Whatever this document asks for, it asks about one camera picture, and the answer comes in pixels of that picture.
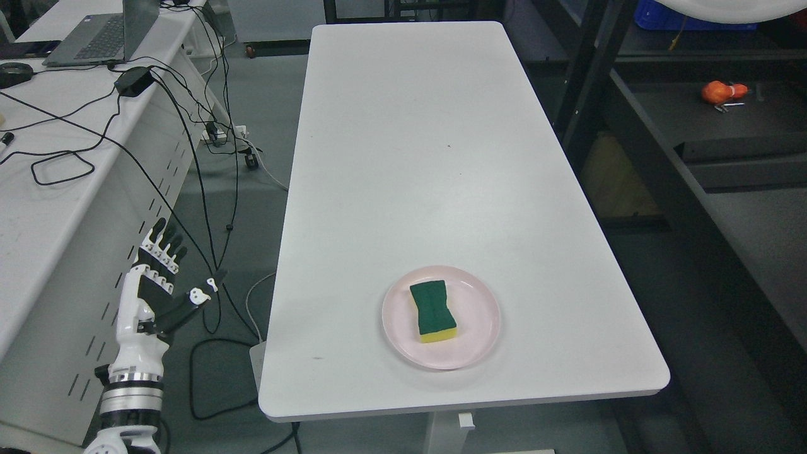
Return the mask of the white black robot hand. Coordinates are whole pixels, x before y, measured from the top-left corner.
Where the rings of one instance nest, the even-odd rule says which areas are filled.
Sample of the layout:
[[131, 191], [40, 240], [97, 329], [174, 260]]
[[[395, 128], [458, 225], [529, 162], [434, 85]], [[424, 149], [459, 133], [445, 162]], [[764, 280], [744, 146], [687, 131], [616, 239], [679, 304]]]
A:
[[161, 380], [163, 356], [173, 334], [218, 296], [225, 270], [218, 270], [188, 290], [175, 286], [187, 249], [183, 236], [165, 218], [149, 229], [124, 276], [115, 324], [119, 352], [108, 365], [111, 382]]

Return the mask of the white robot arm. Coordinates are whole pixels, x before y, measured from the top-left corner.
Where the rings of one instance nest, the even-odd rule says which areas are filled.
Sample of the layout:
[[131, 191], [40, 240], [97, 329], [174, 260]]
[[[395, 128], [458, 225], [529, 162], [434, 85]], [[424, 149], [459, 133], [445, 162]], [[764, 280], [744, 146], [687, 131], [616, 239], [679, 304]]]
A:
[[151, 373], [110, 374], [95, 368], [103, 385], [99, 428], [84, 453], [161, 453], [162, 377]]

